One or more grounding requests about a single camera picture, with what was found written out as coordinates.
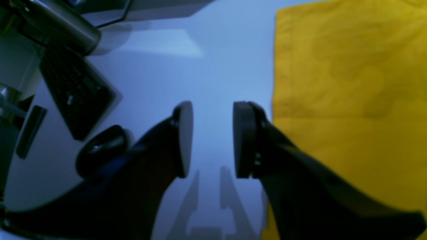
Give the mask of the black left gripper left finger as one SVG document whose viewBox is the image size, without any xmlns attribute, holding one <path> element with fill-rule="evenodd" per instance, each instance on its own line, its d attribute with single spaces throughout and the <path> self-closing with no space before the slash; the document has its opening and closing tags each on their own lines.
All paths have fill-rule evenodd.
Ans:
<svg viewBox="0 0 427 240">
<path fill-rule="evenodd" d="M 34 240 L 149 240 L 168 187 L 187 177 L 193 105 L 183 101 L 132 148 L 54 201 L 7 211 L 2 228 Z"/>
</svg>

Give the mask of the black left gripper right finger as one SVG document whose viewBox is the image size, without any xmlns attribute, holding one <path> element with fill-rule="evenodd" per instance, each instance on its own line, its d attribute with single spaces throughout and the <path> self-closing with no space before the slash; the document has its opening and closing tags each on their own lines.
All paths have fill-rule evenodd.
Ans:
<svg viewBox="0 0 427 240">
<path fill-rule="evenodd" d="M 258 179 L 282 240 L 415 240 L 421 212 L 400 211 L 357 190 L 301 151 L 255 102 L 234 102 L 235 173 Z"/>
</svg>

